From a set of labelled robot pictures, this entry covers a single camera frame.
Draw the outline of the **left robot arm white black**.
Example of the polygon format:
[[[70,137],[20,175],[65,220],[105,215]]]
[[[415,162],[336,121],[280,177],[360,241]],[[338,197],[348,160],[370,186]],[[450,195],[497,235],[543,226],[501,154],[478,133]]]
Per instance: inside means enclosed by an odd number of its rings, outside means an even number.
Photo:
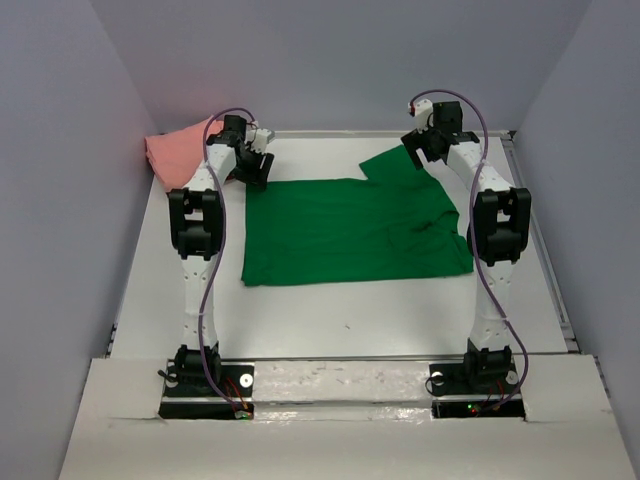
[[[184,285],[182,340],[165,372],[171,383],[201,395],[220,389],[222,363],[214,322],[213,284],[227,235],[224,182],[235,179],[263,191],[274,162],[267,151],[275,133],[260,128],[249,110],[232,107],[214,114],[201,136],[202,160],[186,185],[167,193],[171,244],[180,258]]]

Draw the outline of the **green t shirt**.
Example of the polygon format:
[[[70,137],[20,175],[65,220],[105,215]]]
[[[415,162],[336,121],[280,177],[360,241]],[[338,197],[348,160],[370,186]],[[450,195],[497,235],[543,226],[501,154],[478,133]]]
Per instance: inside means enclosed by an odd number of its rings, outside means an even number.
[[[394,147],[363,178],[249,188],[247,287],[457,277],[473,272],[459,212],[441,183]]]

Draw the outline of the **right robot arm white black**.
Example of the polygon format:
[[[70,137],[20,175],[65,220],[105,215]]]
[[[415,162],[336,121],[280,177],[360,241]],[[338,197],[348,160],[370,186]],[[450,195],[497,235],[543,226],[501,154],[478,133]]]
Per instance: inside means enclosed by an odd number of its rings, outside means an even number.
[[[513,359],[523,342],[506,309],[514,267],[528,246],[532,198],[490,165],[488,135],[464,130],[464,102],[411,100],[415,126],[401,139],[416,168],[441,161],[467,188],[467,244],[478,280],[463,359],[431,366],[426,389],[435,397],[486,394],[504,400],[519,392],[525,377]]]

